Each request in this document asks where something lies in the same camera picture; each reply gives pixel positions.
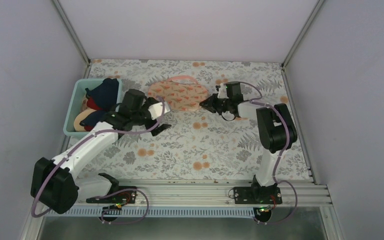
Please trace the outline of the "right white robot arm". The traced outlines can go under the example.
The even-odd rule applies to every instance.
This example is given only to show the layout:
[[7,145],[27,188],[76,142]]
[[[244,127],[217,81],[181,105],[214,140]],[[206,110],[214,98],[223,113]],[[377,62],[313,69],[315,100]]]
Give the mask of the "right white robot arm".
[[276,195],[280,181],[276,173],[283,153],[290,149],[298,139],[298,133],[286,104],[271,105],[263,103],[261,96],[246,100],[242,93],[241,81],[231,81],[217,86],[217,93],[200,102],[200,107],[223,116],[233,115],[234,119],[247,118],[257,123],[257,132],[261,145],[274,160],[262,160],[259,171],[251,183],[251,198],[258,204],[264,203],[271,195]]

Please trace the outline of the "peach floral mesh laundry bag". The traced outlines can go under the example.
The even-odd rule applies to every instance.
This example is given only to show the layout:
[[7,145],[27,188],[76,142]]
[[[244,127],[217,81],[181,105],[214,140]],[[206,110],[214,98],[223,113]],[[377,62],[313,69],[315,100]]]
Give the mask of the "peach floral mesh laundry bag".
[[162,97],[172,110],[194,112],[209,97],[209,91],[194,77],[178,75],[153,83],[148,88],[147,95],[153,98]]

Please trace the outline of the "navy beige bra lower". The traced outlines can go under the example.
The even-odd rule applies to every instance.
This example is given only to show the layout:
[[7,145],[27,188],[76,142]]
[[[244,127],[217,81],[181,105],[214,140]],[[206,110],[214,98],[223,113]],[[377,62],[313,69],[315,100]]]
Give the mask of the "navy beige bra lower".
[[76,132],[89,132],[96,124],[103,119],[107,112],[104,110],[95,110],[88,108],[79,113],[73,122],[73,127]]

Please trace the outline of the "aluminium front rail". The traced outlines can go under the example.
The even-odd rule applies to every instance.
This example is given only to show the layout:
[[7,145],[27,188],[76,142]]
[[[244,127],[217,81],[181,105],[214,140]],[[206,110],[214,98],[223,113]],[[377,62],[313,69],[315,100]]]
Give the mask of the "aluminium front rail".
[[[233,207],[234,187],[249,187],[250,180],[158,180],[121,179],[122,186],[134,186],[143,191],[152,207]],[[299,207],[321,207],[332,204],[326,185],[310,181],[295,181]]]

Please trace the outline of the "floral patterned table mat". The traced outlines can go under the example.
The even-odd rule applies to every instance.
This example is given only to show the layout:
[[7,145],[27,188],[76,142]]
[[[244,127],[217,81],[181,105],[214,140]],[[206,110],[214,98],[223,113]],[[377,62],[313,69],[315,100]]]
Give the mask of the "floral patterned table mat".
[[[271,105],[289,101],[281,66],[273,62],[94,59],[90,78],[118,78],[122,90],[149,87],[187,75],[211,93],[216,85],[242,81],[245,99],[262,95]],[[107,173],[119,179],[250,180],[265,158],[257,121],[219,116],[204,109],[173,111],[170,128],[157,136],[127,135],[99,153],[80,173]]]

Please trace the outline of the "light blue plastic bin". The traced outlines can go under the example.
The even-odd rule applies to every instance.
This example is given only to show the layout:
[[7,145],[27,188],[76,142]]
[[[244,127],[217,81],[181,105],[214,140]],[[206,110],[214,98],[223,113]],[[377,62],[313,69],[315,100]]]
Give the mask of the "light blue plastic bin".
[[[63,132],[66,136],[74,138],[83,138],[87,135],[86,131],[75,131],[74,119],[79,113],[83,112],[86,109],[90,109],[86,106],[87,98],[85,89],[89,88],[90,90],[92,90],[96,88],[102,83],[104,79],[105,78],[83,78],[75,83],[63,126]],[[123,82],[119,78],[117,78],[117,80],[119,82],[117,103],[120,103],[124,95],[122,91]]]

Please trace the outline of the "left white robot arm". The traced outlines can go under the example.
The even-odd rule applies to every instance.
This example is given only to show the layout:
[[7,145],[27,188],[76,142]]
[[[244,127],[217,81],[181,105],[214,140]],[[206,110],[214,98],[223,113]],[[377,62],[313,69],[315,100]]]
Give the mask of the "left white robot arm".
[[106,112],[92,130],[75,145],[53,157],[40,158],[34,165],[30,214],[39,218],[53,210],[67,212],[78,201],[90,198],[111,203],[119,197],[119,182],[106,173],[78,179],[81,171],[105,148],[125,135],[141,135],[169,128],[164,115],[171,111],[163,97],[147,97],[129,89],[122,102]]

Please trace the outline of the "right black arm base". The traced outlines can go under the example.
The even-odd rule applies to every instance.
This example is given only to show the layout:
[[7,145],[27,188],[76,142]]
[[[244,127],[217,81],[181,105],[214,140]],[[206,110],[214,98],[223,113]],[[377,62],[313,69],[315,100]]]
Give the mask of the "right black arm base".
[[280,188],[276,184],[271,186],[237,186],[231,188],[227,196],[234,200],[236,205],[258,205],[253,208],[254,218],[257,222],[268,222],[278,205],[283,203]]

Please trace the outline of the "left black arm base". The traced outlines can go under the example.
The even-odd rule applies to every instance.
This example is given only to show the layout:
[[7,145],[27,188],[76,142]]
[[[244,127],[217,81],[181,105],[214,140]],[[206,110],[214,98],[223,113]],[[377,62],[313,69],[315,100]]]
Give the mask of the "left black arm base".
[[101,210],[103,213],[106,210],[110,210],[104,215],[115,216],[118,212],[121,212],[124,206],[128,204],[134,204],[136,201],[137,187],[136,186],[118,186],[115,190],[110,190],[109,194],[121,191],[115,195],[106,198],[87,198],[85,202],[87,204],[107,204]]

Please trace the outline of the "navy red bra upper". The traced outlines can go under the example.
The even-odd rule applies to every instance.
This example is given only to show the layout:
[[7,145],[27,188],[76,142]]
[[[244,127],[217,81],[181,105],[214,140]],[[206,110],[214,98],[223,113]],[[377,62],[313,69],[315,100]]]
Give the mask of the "navy red bra upper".
[[109,111],[117,103],[119,86],[116,78],[105,78],[97,87],[86,88],[86,106],[97,111]]

